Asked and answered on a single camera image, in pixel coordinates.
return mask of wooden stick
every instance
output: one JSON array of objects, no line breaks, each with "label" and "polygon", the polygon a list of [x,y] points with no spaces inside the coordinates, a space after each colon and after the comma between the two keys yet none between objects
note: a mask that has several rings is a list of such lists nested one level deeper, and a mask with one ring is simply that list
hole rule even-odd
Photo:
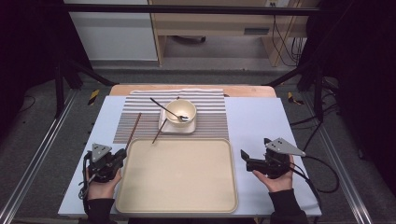
[{"label": "wooden stick", "polygon": [[[165,119],[165,120],[163,121],[163,125],[165,125],[165,123],[166,123],[167,120],[168,120],[168,119]],[[151,143],[151,144],[154,144],[155,140],[157,140],[158,135],[160,135],[161,130],[163,129],[163,125],[161,125],[160,130],[158,130],[157,135],[155,135],[155,138],[154,138],[154,140],[152,140],[152,143]]]},{"label": "wooden stick", "polygon": [[126,148],[125,148],[125,149],[127,149],[127,150],[128,150],[129,144],[131,143],[132,136],[134,135],[134,131],[136,130],[137,123],[139,122],[141,116],[142,116],[142,113],[139,113],[139,114],[137,115],[136,121],[134,122],[134,128],[132,129],[131,135],[129,136],[128,143],[126,144]]}]

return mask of table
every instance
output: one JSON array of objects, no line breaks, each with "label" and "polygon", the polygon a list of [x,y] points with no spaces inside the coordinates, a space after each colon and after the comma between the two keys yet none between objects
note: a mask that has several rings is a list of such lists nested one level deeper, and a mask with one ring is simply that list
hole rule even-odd
[{"label": "table", "polygon": [[[230,143],[233,148],[233,162],[235,182],[238,194],[238,206],[228,214],[173,214],[172,217],[268,217],[274,211],[272,202],[268,196],[267,188],[250,172],[246,171],[246,163],[240,158],[240,149],[244,149],[251,158],[263,158],[265,150],[263,138],[276,139],[283,137],[295,145],[295,141],[283,109],[280,99],[276,98],[275,91],[271,87],[257,86],[219,86],[219,85],[117,85],[113,87],[107,96],[98,115],[92,134],[80,163],[75,171],[70,186],[64,196],[59,209],[59,215],[69,217],[85,217],[82,201],[78,198],[82,179],[82,158],[87,150],[92,150],[92,143],[100,143],[111,146],[113,152],[125,147],[123,144],[111,144],[117,129],[117,122],[112,120],[119,118],[126,94],[132,90],[170,90],[183,88],[219,89],[223,88],[225,94],[225,106],[229,127]],[[304,169],[300,157],[294,157],[297,165]],[[308,216],[320,216],[318,202],[306,185],[305,181],[295,175],[293,187],[299,205]],[[136,214],[137,217],[166,217],[164,214]]]}]

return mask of white bowl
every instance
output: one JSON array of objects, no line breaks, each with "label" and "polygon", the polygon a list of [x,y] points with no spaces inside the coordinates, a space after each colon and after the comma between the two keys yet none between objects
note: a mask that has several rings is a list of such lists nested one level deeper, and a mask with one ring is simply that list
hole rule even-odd
[{"label": "white bowl", "polygon": [[188,121],[181,121],[173,114],[165,111],[165,116],[172,125],[178,128],[187,127],[194,119],[197,114],[195,105],[188,100],[174,100],[166,106],[166,109],[172,111],[178,116],[186,116],[189,118]]}]

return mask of beige tray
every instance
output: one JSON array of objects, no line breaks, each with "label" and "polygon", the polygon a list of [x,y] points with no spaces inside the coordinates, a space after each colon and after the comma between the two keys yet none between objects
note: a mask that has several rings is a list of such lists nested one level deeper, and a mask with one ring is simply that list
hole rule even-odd
[{"label": "beige tray", "polygon": [[121,213],[231,213],[237,206],[226,139],[135,139],[124,165]]}]

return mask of chopsticks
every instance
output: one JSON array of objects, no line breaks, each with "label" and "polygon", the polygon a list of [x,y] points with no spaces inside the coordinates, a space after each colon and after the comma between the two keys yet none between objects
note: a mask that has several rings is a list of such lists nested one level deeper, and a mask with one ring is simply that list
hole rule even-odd
[{"label": "chopsticks", "polygon": [[126,148],[125,148],[125,149],[127,149],[127,150],[128,150],[128,148],[129,148],[129,144],[131,144],[132,136],[134,135],[134,131],[136,130],[137,123],[139,122],[141,116],[142,116],[142,113],[139,113],[139,114],[137,115],[136,121],[134,122],[134,127],[132,128],[131,135],[129,136],[129,139],[128,139],[128,142],[127,142]]},{"label": "chopsticks", "polygon": [[165,125],[165,123],[166,123],[167,120],[168,120],[168,119],[165,118],[165,120],[163,121],[163,125],[161,125],[161,128],[158,130],[158,132],[157,132],[157,134],[155,135],[154,140],[152,140],[152,143],[151,143],[151,144],[154,144],[155,140],[157,140],[157,137],[160,135],[160,133],[161,133],[161,131],[162,131],[162,129],[163,129],[163,126]]}]

